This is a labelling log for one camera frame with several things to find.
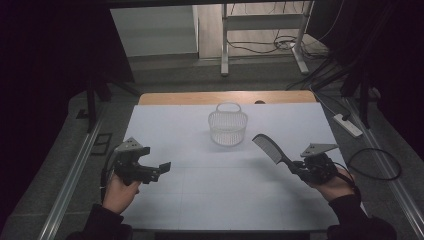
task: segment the hand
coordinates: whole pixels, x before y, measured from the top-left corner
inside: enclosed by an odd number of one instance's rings
[[[106,188],[103,207],[114,213],[121,214],[134,200],[134,196],[139,193],[138,187],[141,182],[132,182],[127,186],[116,174],[112,175]]]
[[[337,168],[337,170],[339,171],[339,173],[351,179],[351,176],[346,170],[341,168]],[[329,202],[338,197],[355,194],[352,187],[343,179],[337,176],[321,185],[313,184],[313,183],[307,183],[307,184],[310,187],[317,189],[322,194],[322,196]]]

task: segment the white power strip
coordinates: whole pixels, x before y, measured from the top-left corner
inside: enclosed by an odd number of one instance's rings
[[[337,123],[339,123],[346,131],[350,133],[354,138],[357,138],[362,135],[362,131],[359,130],[353,123],[351,123],[349,120],[344,121],[343,115],[337,114],[333,117],[334,120],[336,120]]]

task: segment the wire basket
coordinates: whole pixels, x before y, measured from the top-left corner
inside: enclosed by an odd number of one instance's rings
[[[236,105],[238,111],[222,111],[222,105]],[[212,140],[221,146],[235,146],[243,141],[247,125],[247,115],[241,111],[239,104],[223,102],[216,106],[216,111],[209,114],[209,127]]]

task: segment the table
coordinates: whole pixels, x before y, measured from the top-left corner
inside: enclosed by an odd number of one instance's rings
[[[159,182],[140,187],[141,194],[123,213],[124,222],[135,229],[213,232],[310,232],[337,224],[316,190],[290,174],[285,165],[276,166],[251,141],[258,133],[267,134],[293,160],[300,158],[309,143],[336,143],[313,95],[299,91],[302,102],[293,103],[294,98],[285,93],[143,95],[143,105],[134,107],[125,139],[134,137],[151,147],[140,164],[158,166],[171,161],[172,167]],[[155,98],[158,105],[152,105]],[[291,100],[277,103],[276,99],[284,98]],[[239,101],[249,116],[245,139],[235,147],[218,146],[209,137],[208,114],[223,99]],[[268,104],[251,104],[256,100]],[[338,149],[328,155],[344,164]]]
[[[228,31],[272,29],[299,29],[296,42],[290,45],[291,51],[300,72],[303,75],[309,74],[308,67],[303,59],[301,44],[311,14],[312,5],[313,1],[309,1],[305,11],[301,14],[228,16],[227,4],[222,4],[221,75],[228,75]]]

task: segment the wire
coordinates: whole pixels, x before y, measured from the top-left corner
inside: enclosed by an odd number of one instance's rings
[[[333,163],[342,167],[347,172],[347,174],[349,174],[349,178],[350,178],[350,180],[352,180],[353,184],[355,184],[355,179],[353,178],[352,174],[350,174],[350,171],[345,166],[343,166],[343,165],[341,165],[340,163],[337,163],[337,162],[333,162]]]
[[[275,12],[275,8],[276,7],[277,7],[277,2],[274,2],[274,8],[268,14],[271,14],[272,12]]]
[[[334,112],[333,110],[331,110],[331,108],[329,108],[328,106],[327,106],[327,104],[325,104],[324,103],[324,101],[322,101],[321,100],[321,98],[312,90],[312,87],[311,87],[311,85],[309,85],[309,89],[311,90],[311,92],[315,95],[315,97],[316,98],[318,98],[318,100],[320,101],[320,103],[325,107],[325,108],[327,108],[331,113],[333,113],[334,115],[337,115],[337,113],[336,112]]]
[[[316,80],[316,79],[318,79],[318,78],[321,78],[321,77],[323,77],[323,76],[325,76],[325,75],[327,75],[327,74],[329,74],[331,71],[333,71],[337,66],[339,65],[339,63],[336,63],[336,64],[334,64],[334,66],[332,67],[332,68],[330,68],[327,72],[325,72],[325,73],[323,73],[323,74],[321,74],[321,75],[319,75],[319,76],[316,76],[316,77],[313,77],[311,80],[310,80],[310,82],[311,82],[311,84],[312,84],[312,82],[314,81],[314,80]],[[306,84],[307,84],[307,82],[304,82],[303,83],[303,86],[300,88],[301,90],[304,90],[305,89],[305,86],[306,86]]]
[[[286,91],[290,90],[291,88],[293,88],[296,85],[299,85],[299,84],[302,84],[302,83],[306,83],[309,80],[313,79],[316,74],[318,74],[320,71],[322,71],[328,65],[330,65],[330,63],[332,61],[333,61],[333,58],[331,56],[329,56],[329,58],[327,58],[324,62],[322,62],[321,65],[317,69],[315,69],[311,74],[309,74],[307,77],[305,77],[304,79],[302,79],[302,80],[300,80],[298,82],[291,83],[291,84],[287,85]]]
[[[246,47],[238,47],[238,46],[234,46],[234,45],[233,45],[231,42],[229,42],[228,40],[227,40],[227,42],[228,42],[228,44],[229,44],[231,47],[233,47],[233,48],[244,49],[244,50],[247,50],[247,51],[250,51],[250,52],[254,52],[254,53],[259,53],[259,54],[272,53],[272,52],[275,52],[275,51],[277,51],[277,50],[280,50],[280,49],[278,49],[278,48],[275,48],[275,49],[270,50],[270,51],[259,52],[259,51],[256,51],[256,50],[253,50],[253,49],[250,49],[250,48],[246,48]]]
[[[291,38],[291,39],[290,40],[277,41],[277,39],[279,39],[279,38]],[[289,50],[289,49],[291,49],[292,47],[289,46],[287,43],[292,43],[292,42],[295,41],[295,39],[296,39],[296,37],[293,37],[293,36],[278,36],[278,33],[277,33],[277,36],[275,37],[274,42],[272,42],[272,43],[271,42],[268,42],[268,43],[266,43],[266,42],[230,42],[228,40],[227,40],[227,42],[233,48],[244,49],[244,50],[251,51],[251,52],[254,52],[254,53],[258,53],[258,54],[266,54],[266,53],[275,52],[277,50]],[[270,50],[270,51],[265,51],[265,52],[259,52],[259,51],[256,51],[256,50],[253,50],[253,49],[250,49],[250,48],[233,45],[233,44],[243,44],[243,43],[244,44],[274,45],[275,49]]]
[[[387,154],[391,159],[393,159],[393,163],[395,163],[395,165],[396,165],[396,167],[398,169],[398,172],[396,173],[396,175],[394,177],[389,177],[389,178],[375,177],[375,176],[372,176],[372,175],[370,175],[368,173],[364,173],[361,170],[357,169],[356,167],[352,166],[351,163],[352,163],[353,159],[357,155],[359,155],[360,153],[362,153],[364,151],[379,151],[379,152],[382,152],[384,154]],[[382,149],[379,149],[379,148],[364,148],[364,149],[359,150],[358,152],[356,152],[355,154],[353,154],[352,157],[350,157],[350,159],[348,160],[348,162],[346,163],[346,165],[348,167],[350,167],[351,169],[353,169],[354,171],[356,171],[357,173],[361,174],[362,176],[365,176],[365,177],[368,177],[368,178],[371,178],[371,179],[374,179],[374,180],[393,181],[393,180],[398,179],[402,175],[402,166],[400,165],[399,161],[392,154],[390,154],[389,152],[387,152],[385,150],[382,150]]]
[[[327,31],[327,33],[326,34],[324,34],[322,37],[320,37],[319,39],[317,39],[316,41],[314,41],[314,42],[311,42],[311,43],[309,43],[309,44],[307,44],[306,46],[308,46],[308,45],[311,45],[311,44],[314,44],[314,43],[316,43],[316,42],[319,42],[319,41],[321,41],[322,39],[324,39],[332,30],[333,30],[333,28],[334,28],[334,26],[336,25],[336,23],[337,23],[337,20],[339,19],[339,16],[340,16],[340,13],[341,13],[341,11],[342,11],[342,8],[343,8],[343,5],[344,5],[344,1],[345,0],[343,0],[342,1],[342,4],[340,5],[340,9],[339,9],[339,12],[337,13],[337,16],[336,16],[336,19],[334,20],[334,22],[333,22],[333,25],[331,26],[331,28]]]
[[[328,52],[327,52],[327,55],[320,54],[320,53],[310,53],[306,49],[306,45],[305,45],[305,43],[303,41],[300,44],[300,49],[302,50],[303,56],[305,56],[308,59],[314,60],[314,59],[326,59],[326,58],[328,58]]]
[[[293,1],[293,10],[297,13],[295,2]]]
[[[314,92],[313,90],[312,90],[312,84],[310,84],[309,85],[309,89],[311,90],[311,92],[319,99],[319,101],[327,108],[327,109],[329,109],[324,103],[323,103],[323,101],[322,101],[322,99],[320,98],[320,97],[318,97],[318,92]],[[322,95],[322,96],[324,96],[324,97],[326,97],[326,98],[328,98],[328,99],[330,99],[330,100],[332,100],[333,102],[335,102],[335,103],[337,103],[340,107],[342,107],[346,112],[348,112],[347,114],[343,114],[343,120],[347,120],[349,117],[350,117],[350,115],[352,114],[350,111],[349,111],[349,109],[347,108],[347,107],[345,107],[343,104],[341,104],[339,101],[337,101],[336,99],[334,99],[334,98],[332,98],[332,97],[330,97],[330,96],[327,96],[327,95],[325,95],[325,94],[323,94],[323,93],[319,93],[320,95]]]
[[[233,4],[233,7],[231,8],[231,13],[230,13],[230,15],[233,15],[233,11],[234,11],[234,7],[236,6],[236,4],[234,3]]]

